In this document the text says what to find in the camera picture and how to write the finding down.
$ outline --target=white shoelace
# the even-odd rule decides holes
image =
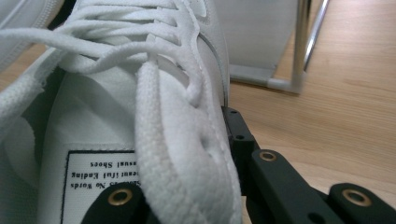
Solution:
[[[172,58],[189,71],[190,63],[183,57],[181,45],[190,40],[180,35],[175,10],[177,6],[171,0],[85,0],[65,25],[54,32],[35,28],[6,29],[0,30],[0,39],[15,38],[64,50],[67,55],[60,66],[72,73],[90,74],[120,63],[144,63],[148,54]],[[142,35],[161,40],[134,41]],[[123,39],[115,45],[120,37],[130,40]],[[196,105],[201,79],[189,72],[186,75],[188,97],[191,104]]]

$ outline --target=screw hole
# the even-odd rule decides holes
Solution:
[[[362,192],[357,191],[355,189],[344,189],[343,196],[348,201],[350,201],[351,203],[354,203],[358,206],[368,207],[372,204],[370,198],[367,197],[367,195],[365,195]]]
[[[264,161],[275,161],[276,155],[272,152],[264,151],[260,153],[260,158]]]
[[[130,189],[117,189],[108,196],[108,203],[114,206],[120,206],[128,203],[132,199],[132,192]]]
[[[309,218],[309,220],[311,220],[315,224],[324,224],[324,223],[326,223],[324,218],[321,215],[317,214],[317,213],[308,214],[308,218]]]

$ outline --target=shoe label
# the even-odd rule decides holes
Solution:
[[[134,150],[76,150],[67,156],[62,223],[81,223],[99,194],[111,185],[140,186]]]

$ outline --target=wooden floor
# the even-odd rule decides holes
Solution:
[[[283,154],[308,183],[370,189],[396,207],[396,1],[331,0],[299,96],[232,83],[230,106],[261,148]],[[0,90],[44,48],[0,75]],[[291,46],[278,68],[290,74]],[[244,220],[249,223],[245,212]]]

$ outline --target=metal grommet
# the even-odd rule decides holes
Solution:
[[[132,199],[132,191],[130,189],[117,189],[108,196],[108,203],[120,206],[128,203]]]
[[[367,197],[367,195],[355,189],[344,189],[343,196],[348,201],[358,206],[368,207],[372,204],[372,201],[370,200],[369,197]]]
[[[262,158],[264,161],[276,161],[276,155],[269,151],[261,152],[260,158]]]

